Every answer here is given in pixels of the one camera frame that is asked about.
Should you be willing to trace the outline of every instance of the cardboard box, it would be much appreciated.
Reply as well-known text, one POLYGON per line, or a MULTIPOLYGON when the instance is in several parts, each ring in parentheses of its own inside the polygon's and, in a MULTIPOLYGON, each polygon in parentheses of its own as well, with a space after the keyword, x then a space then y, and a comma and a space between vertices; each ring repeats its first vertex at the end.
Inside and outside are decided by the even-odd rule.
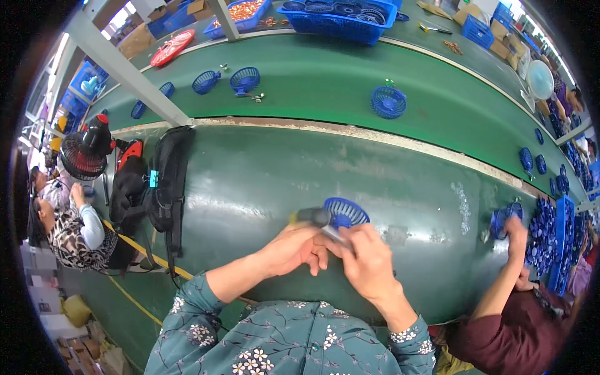
POLYGON ((467 20, 467 16, 471 15, 475 18, 479 18, 479 15, 481 14, 481 9, 479 9, 479 7, 475 4, 467 4, 464 6, 464 8, 462 8, 461 10, 459 10, 458 12, 456 12, 456 14, 454 15, 454 17, 452 17, 459 25, 463 26, 464 22, 467 20))
POLYGON ((490 51, 494 52, 503 59, 506 59, 511 52, 511 50, 504 46, 498 39, 494 39, 494 43, 491 44, 490 51))
POLYGON ((504 37, 508 34, 508 29, 496 20, 491 21, 490 30, 491 33, 494 35, 494 38, 498 40, 503 40, 504 37))
POLYGON ((146 23, 143 23, 136 27, 136 29, 128 36, 123 38, 117 47, 125 58, 130 59, 148 48, 148 46, 154 42, 156 42, 156 39, 150 34, 146 23))

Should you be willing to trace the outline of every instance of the black hair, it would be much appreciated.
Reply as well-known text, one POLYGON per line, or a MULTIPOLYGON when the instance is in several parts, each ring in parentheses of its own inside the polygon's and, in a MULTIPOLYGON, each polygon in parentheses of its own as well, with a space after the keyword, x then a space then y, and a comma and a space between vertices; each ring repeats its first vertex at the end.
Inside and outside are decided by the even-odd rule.
POLYGON ((41 210, 40 200, 32 187, 32 194, 29 199, 29 222, 27 224, 27 237, 30 246, 40 247, 42 241, 46 241, 46 228, 41 222, 38 212, 41 210))
POLYGON ((575 88, 572 91, 575 94, 575 99, 577 99, 577 101, 581 104, 581 108, 585 110, 586 104, 583 102, 583 95, 581 94, 581 90, 579 89, 579 87, 575 86, 575 88))

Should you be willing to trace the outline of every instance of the floral shirt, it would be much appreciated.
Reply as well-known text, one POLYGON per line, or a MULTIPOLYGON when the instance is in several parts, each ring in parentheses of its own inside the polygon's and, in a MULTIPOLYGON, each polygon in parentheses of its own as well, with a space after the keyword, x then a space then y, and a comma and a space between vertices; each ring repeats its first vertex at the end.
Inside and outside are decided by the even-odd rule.
POLYGON ((224 306, 204 274, 182 286, 145 374, 430 375, 436 361, 421 316, 390 332, 385 347, 365 322, 327 302, 270 301, 249 308, 218 342, 224 306))

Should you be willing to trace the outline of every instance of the maroon sleeve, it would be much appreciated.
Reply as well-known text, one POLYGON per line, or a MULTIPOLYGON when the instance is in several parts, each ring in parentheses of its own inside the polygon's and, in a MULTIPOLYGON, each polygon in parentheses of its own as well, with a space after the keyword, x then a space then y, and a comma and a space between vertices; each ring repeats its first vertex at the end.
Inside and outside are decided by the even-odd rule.
POLYGON ((448 351, 488 375, 538 375, 544 363, 541 341, 535 329, 508 326, 492 315, 461 323, 448 351))

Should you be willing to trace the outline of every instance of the metal frame pole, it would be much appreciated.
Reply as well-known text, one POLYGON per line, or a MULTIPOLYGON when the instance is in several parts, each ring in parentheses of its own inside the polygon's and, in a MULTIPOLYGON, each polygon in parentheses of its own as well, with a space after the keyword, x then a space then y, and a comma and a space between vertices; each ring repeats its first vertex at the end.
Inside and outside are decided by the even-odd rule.
POLYGON ((188 124, 190 118, 106 40, 84 12, 75 12, 65 32, 89 57, 158 116, 173 126, 188 124))
POLYGON ((225 4, 225 0, 207 0, 208 5, 211 10, 215 13, 217 20, 221 24, 223 28, 223 32, 228 40, 236 40, 239 39, 239 31, 235 27, 233 19, 231 18, 231 14, 229 14, 229 9, 227 9, 227 4, 225 4))

